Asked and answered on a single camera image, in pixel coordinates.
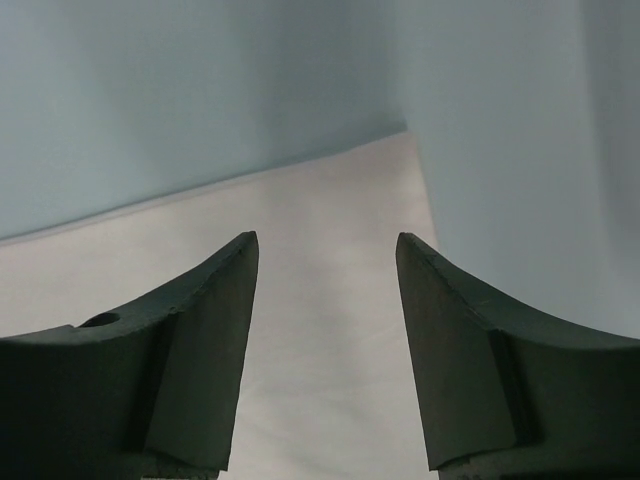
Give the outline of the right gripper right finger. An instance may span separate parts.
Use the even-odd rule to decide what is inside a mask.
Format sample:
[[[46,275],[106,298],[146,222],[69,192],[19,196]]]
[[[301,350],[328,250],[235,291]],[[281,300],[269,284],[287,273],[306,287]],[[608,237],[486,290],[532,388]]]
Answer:
[[[516,300],[414,234],[396,266],[429,469],[635,479],[639,343]]]

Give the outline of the white t shirt red print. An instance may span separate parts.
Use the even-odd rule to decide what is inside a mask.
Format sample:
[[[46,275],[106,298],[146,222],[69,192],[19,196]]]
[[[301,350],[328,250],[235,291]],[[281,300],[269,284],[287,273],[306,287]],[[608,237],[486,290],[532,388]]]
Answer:
[[[77,325],[259,240],[228,479],[427,479],[398,235],[435,238],[402,133],[5,241],[1,331]]]

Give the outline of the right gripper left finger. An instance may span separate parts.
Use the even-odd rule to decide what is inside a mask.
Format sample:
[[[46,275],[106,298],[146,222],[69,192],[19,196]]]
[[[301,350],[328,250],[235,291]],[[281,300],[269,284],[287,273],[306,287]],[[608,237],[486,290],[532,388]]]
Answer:
[[[215,479],[229,464],[255,232],[78,326],[1,341],[5,479]]]

